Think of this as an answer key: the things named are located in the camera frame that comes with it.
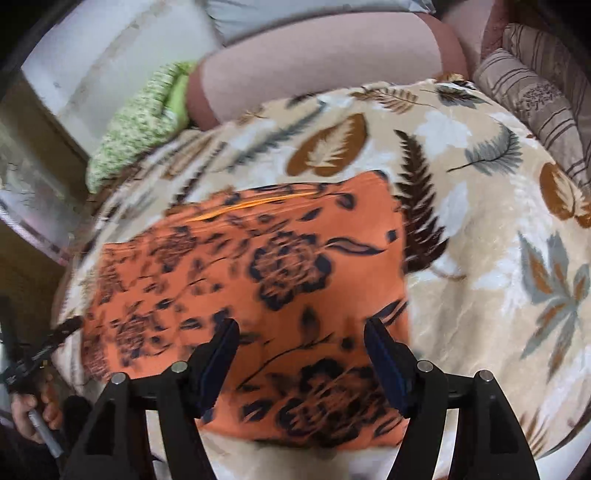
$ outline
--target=green patterned cloth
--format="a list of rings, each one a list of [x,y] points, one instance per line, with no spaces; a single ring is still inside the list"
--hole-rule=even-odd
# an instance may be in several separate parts
[[[88,163],[86,185],[97,193],[104,183],[189,124],[185,92],[194,62],[176,62],[155,72],[148,83],[115,114]]]

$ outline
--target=orange cloth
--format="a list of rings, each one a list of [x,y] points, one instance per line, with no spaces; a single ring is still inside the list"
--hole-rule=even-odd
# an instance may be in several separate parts
[[[241,345],[204,428],[285,445],[396,445],[405,423],[363,345],[408,341],[404,229],[381,172],[221,193],[105,246],[84,326],[96,377],[159,374],[234,318]]]

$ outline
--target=beige blanket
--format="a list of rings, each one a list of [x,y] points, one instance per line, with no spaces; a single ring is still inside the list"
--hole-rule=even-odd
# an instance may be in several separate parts
[[[413,351],[449,373],[491,370],[536,457],[563,445],[589,416],[591,205],[523,124],[465,82],[277,100],[213,131],[184,132],[106,202],[61,319],[84,314],[101,245],[128,240],[170,206],[367,170],[389,177],[407,216]],[[88,347],[75,336],[56,358],[81,391]],[[451,460],[449,419],[437,475]],[[395,454],[326,458],[209,434],[205,444],[221,478],[380,479]]]

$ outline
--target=metal screw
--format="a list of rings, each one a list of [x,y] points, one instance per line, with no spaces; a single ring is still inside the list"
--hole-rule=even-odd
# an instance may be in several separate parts
[[[125,381],[125,374],[123,372],[118,372],[111,377],[111,381],[115,385],[119,385]]]
[[[176,374],[182,373],[187,369],[187,362],[175,362],[173,363],[173,366],[171,367],[172,371]]]
[[[417,368],[421,372],[428,373],[433,370],[433,364],[428,360],[421,360],[419,363],[417,363]]]
[[[488,370],[480,370],[478,372],[478,375],[480,375],[480,378],[483,379],[485,382],[490,382],[495,378],[492,372],[489,372]]]

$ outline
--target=hand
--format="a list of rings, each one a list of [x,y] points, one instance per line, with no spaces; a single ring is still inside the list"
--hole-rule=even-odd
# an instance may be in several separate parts
[[[43,411],[43,420],[46,421],[51,430],[59,429],[63,416],[57,401],[56,392],[51,384],[47,383],[43,388],[41,400],[46,405]],[[43,443],[43,439],[31,424],[28,416],[28,413],[36,408],[36,406],[37,399],[33,395],[15,394],[12,396],[12,418],[14,419],[18,433],[28,440]]]

